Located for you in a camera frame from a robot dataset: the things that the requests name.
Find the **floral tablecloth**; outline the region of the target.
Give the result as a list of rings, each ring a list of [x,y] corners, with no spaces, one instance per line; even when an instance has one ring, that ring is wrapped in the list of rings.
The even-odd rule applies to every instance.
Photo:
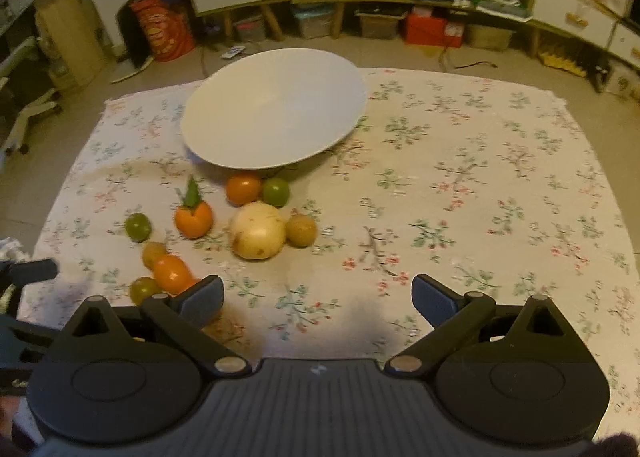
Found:
[[[115,305],[145,274],[126,217],[197,277],[218,274],[226,305],[209,335],[247,359],[385,361],[428,332],[411,278],[480,290],[500,303],[548,295],[611,387],[600,435],[639,430],[639,276],[600,162],[564,101],[482,78],[369,69],[354,133],[283,170],[287,214],[314,218],[307,249],[233,255],[224,175],[186,150],[180,120],[193,84],[109,102],[37,241],[54,281],[26,288],[20,318],[58,327],[88,295]],[[189,178],[213,209],[199,239],[175,227]]]

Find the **large white plate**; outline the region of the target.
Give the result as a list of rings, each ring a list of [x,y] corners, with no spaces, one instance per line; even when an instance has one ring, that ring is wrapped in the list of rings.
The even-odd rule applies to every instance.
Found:
[[[184,105],[184,144],[210,164],[278,168],[317,155],[355,129],[366,81],[346,58],[316,49],[256,53],[209,76]]]

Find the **red box under cabinet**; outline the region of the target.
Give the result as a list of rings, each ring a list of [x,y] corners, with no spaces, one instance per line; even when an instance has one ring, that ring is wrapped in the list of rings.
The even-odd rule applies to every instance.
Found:
[[[433,15],[410,13],[405,20],[405,43],[415,46],[460,48],[464,25]]]

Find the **large orange tomato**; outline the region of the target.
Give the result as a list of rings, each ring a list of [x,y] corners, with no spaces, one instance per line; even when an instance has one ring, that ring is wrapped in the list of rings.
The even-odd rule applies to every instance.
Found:
[[[157,285],[169,295],[180,295],[186,291],[183,289],[184,283],[195,278],[186,263],[176,255],[165,255],[158,260],[152,273]]]

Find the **brown kiwi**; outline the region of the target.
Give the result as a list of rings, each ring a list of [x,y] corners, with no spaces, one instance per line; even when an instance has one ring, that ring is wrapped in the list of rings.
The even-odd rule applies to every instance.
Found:
[[[308,214],[292,214],[285,224],[285,233],[290,245],[296,248],[307,248],[317,238],[317,223]]]
[[[167,254],[168,251],[163,243],[148,241],[142,249],[142,263],[147,269],[152,271],[157,261]]]

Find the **pale yellow melon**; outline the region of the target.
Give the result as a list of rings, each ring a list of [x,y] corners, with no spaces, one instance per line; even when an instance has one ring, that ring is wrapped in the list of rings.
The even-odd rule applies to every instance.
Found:
[[[285,244],[285,222],[276,207],[249,203],[236,210],[230,220],[229,235],[231,250],[238,257],[268,260]]]

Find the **white office chair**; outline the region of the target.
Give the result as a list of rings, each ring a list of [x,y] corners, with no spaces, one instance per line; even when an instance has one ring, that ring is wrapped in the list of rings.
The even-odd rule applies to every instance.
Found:
[[[1,62],[1,90],[8,91],[16,109],[11,130],[1,146],[1,167],[13,153],[27,154],[26,136],[29,121],[62,107],[60,92],[55,87],[44,61],[37,39],[29,36]]]

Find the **green tomato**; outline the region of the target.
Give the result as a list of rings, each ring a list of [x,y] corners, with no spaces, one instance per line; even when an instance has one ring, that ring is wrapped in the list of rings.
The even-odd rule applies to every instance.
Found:
[[[124,228],[127,236],[134,243],[143,243],[152,233],[151,221],[142,212],[130,214],[125,220]]]
[[[284,207],[290,195],[290,185],[282,178],[273,177],[262,182],[262,201],[270,206]]]

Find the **orange printed bag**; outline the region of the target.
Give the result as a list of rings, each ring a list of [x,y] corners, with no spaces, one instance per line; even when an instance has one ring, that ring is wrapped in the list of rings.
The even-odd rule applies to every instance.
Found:
[[[180,4],[137,0],[130,1],[128,6],[142,28],[155,61],[170,62],[195,48],[189,15]]]

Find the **yellow-green tomato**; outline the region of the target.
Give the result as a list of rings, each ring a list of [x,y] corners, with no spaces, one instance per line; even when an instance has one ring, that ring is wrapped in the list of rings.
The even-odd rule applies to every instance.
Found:
[[[129,298],[134,305],[140,305],[146,298],[163,291],[151,277],[137,278],[129,285]]]

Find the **leafy orange tangerine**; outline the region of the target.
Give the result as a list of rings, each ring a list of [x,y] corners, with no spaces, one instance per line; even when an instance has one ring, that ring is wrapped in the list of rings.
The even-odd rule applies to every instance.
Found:
[[[214,225],[214,213],[202,198],[200,187],[194,177],[190,177],[186,188],[178,193],[180,203],[174,213],[174,223],[178,232],[186,239],[204,237]]]

